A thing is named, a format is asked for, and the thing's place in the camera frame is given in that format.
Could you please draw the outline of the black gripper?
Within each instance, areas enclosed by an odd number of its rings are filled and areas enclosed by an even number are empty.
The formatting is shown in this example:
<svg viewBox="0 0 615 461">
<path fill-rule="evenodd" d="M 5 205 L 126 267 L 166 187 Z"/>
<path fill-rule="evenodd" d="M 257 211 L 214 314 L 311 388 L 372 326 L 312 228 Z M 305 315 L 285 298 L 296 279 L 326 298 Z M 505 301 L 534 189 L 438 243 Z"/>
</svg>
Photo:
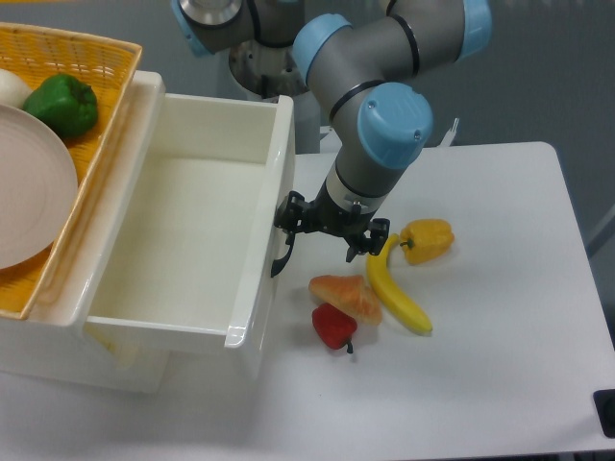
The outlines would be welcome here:
<svg viewBox="0 0 615 461">
<path fill-rule="evenodd" d="M 278 206 L 274 227 L 283 231 L 285 242 L 293 243 L 298 233 L 320 231 L 343 238 L 348 244 L 346 261 L 357 255 L 379 255 L 389 236 L 390 221 L 372 219 L 375 212 L 361 213 L 337 205 L 327 191 L 319 191 L 312 202 L 291 190 Z"/>
</svg>

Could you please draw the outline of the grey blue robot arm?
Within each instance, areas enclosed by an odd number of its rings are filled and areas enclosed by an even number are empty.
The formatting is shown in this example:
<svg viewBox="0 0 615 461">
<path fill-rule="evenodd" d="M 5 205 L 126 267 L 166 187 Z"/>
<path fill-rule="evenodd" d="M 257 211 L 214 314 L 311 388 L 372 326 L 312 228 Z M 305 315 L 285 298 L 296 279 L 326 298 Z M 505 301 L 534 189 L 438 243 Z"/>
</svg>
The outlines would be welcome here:
<svg viewBox="0 0 615 461">
<path fill-rule="evenodd" d="M 377 211 L 431 135 L 427 100 L 409 80 L 484 49 L 485 1 L 391 1 L 382 19 L 353 26 L 338 13 L 305 17 L 301 1 L 175 1 L 196 55 L 227 51 L 234 80 L 260 99 L 311 94 L 341 140 L 316 198 L 290 192 L 274 224 L 288 241 L 323 232 L 348 257 L 377 255 L 389 223 Z"/>
</svg>

